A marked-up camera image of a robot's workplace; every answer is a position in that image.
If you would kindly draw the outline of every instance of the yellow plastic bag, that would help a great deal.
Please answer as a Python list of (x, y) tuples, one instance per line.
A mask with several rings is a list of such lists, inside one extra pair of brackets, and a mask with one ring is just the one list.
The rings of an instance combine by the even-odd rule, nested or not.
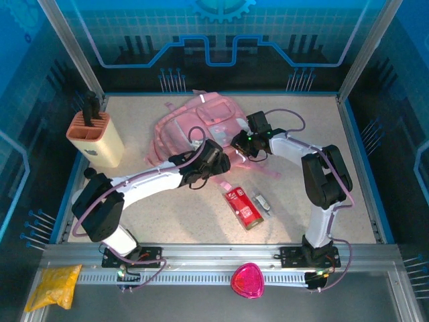
[(81, 268), (82, 265), (43, 269), (42, 280), (24, 311), (31, 312), (55, 303), (69, 310), (72, 307), (74, 287)]

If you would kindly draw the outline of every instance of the red box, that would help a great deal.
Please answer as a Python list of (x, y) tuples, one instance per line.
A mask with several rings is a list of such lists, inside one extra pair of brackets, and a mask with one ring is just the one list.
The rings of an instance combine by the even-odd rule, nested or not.
[(240, 186), (225, 193), (223, 196), (246, 230), (250, 230), (263, 221), (263, 217)]

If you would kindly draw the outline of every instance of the grey floor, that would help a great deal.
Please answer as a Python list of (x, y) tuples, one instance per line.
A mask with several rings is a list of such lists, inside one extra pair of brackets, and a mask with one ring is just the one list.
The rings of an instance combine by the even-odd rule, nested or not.
[[(333, 227), (335, 237), (354, 244), (375, 243), (351, 153), (334, 97), (234, 96), (246, 114), (285, 107), (300, 113), (307, 123), (296, 137), (313, 144), (337, 145), (353, 180), (356, 207), (339, 212)], [(123, 176), (142, 171), (153, 126), (168, 114), (167, 101), (182, 106), (189, 97), (109, 97), (107, 112), (119, 132), (125, 153), (117, 168), (97, 168), (107, 176)], [(287, 113), (268, 116), (273, 128), (290, 129), (300, 121)], [(310, 219), (310, 201), (302, 171), (294, 164), (270, 156), (266, 166), (283, 176), (272, 179), (264, 174), (233, 169), (227, 175), (232, 184), (246, 191), (258, 189), (266, 196), (275, 215), (251, 231), (245, 231), (222, 196), (222, 190), (209, 182), (200, 191), (187, 187), (164, 191), (132, 204), (122, 214), (121, 223), (140, 242), (191, 244), (276, 244), (300, 243)], [(70, 242), (85, 242), (70, 236)]]
[(45, 322), (394, 322), (387, 279), (349, 273), (326, 293), (268, 286), (244, 299), (229, 286), (147, 286), (122, 294), (116, 286), (76, 287), (71, 310), (50, 305)]

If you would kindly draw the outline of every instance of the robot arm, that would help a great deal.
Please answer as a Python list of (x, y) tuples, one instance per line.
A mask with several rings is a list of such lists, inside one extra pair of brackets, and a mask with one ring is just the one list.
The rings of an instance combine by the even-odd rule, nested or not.
[(172, 156), (158, 167), (132, 176), (109, 179), (103, 173), (97, 174), (94, 169), (86, 169), (84, 175), (89, 182), (73, 196), (72, 212), (80, 219), (103, 193), (126, 182), (127, 184), (107, 195), (103, 202), (95, 206), (82, 222), (82, 227), (92, 242), (103, 242), (119, 255), (133, 259), (133, 254), (139, 254), (139, 246), (130, 232), (119, 224), (122, 210), (155, 193), (185, 185), (191, 187), (199, 179), (208, 180), (209, 177), (225, 173), (231, 168), (228, 156), (212, 140), (205, 142), (195, 161), (185, 165), (200, 149), (201, 147), (194, 152)]
[(310, 145), (293, 138), (283, 129), (273, 130), (262, 111), (248, 116), (247, 120), (251, 133), (241, 131), (231, 145), (246, 156), (256, 158), (263, 150), (302, 169), (306, 194), (312, 202), (310, 224), (302, 238), (302, 252), (309, 264), (324, 260), (332, 247), (328, 232), (336, 208), (346, 199), (346, 194), (318, 151), (326, 154), (346, 189), (351, 191), (353, 184), (339, 149), (333, 145), (324, 148)]

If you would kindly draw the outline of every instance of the speckled tabletop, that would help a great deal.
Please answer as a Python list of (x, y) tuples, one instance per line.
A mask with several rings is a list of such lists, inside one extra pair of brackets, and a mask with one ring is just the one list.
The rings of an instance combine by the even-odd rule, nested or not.
[[(246, 114), (275, 108), (292, 109), (303, 116), (307, 128), (294, 136), (320, 146), (338, 146), (353, 181), (356, 206), (339, 211), (332, 233), (352, 243), (375, 243), (369, 216), (334, 97), (234, 96)], [(153, 137), (154, 124), (168, 114), (167, 101), (182, 106), (189, 97), (110, 97), (107, 110), (119, 132), (125, 152), (117, 168), (97, 168), (108, 177), (124, 176), (149, 168), (144, 157)], [(288, 113), (267, 116), (273, 128), (299, 127)], [(121, 224), (139, 240), (153, 243), (276, 244), (300, 243), (310, 220), (310, 201), (302, 171), (291, 162), (270, 156), (267, 167), (281, 172), (280, 179), (234, 168), (226, 175), (246, 191), (258, 189), (274, 210), (272, 218), (245, 231), (224, 200), (218, 185), (208, 182), (199, 190), (187, 187), (164, 191), (140, 200), (124, 210)], [(70, 236), (70, 242), (89, 241)]]

